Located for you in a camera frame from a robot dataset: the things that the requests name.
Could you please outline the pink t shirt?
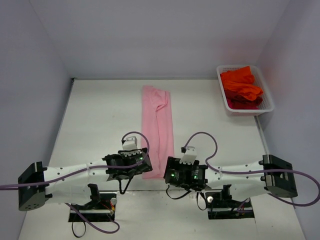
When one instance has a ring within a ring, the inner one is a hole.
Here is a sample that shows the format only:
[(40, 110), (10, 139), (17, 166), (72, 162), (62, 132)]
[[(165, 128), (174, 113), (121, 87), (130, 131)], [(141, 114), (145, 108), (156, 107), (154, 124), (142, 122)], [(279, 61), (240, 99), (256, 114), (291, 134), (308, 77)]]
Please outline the pink t shirt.
[(149, 142), (152, 171), (143, 179), (164, 177), (167, 159), (174, 155), (171, 95), (169, 91), (145, 85), (142, 88), (142, 134)]

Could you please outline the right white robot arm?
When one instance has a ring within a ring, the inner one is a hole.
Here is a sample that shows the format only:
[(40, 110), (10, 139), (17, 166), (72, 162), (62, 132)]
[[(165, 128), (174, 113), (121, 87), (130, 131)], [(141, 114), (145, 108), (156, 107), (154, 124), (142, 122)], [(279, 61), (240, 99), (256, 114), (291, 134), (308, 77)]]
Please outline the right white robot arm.
[(213, 167), (198, 160), (187, 164), (169, 157), (163, 178), (167, 185), (187, 191), (202, 192), (227, 186), (221, 193), (221, 200), (227, 206), (264, 194), (279, 198), (298, 196), (292, 164), (271, 154), (252, 163)]

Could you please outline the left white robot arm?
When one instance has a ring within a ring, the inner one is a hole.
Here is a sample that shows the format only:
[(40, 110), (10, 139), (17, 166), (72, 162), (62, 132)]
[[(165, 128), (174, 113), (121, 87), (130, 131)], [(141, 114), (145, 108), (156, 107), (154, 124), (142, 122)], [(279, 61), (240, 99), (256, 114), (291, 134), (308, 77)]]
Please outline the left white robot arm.
[(147, 148), (120, 150), (97, 161), (64, 167), (35, 162), (18, 177), (18, 209), (26, 212), (45, 204), (69, 203), (94, 210), (101, 199), (99, 184), (131, 180), (152, 169)]

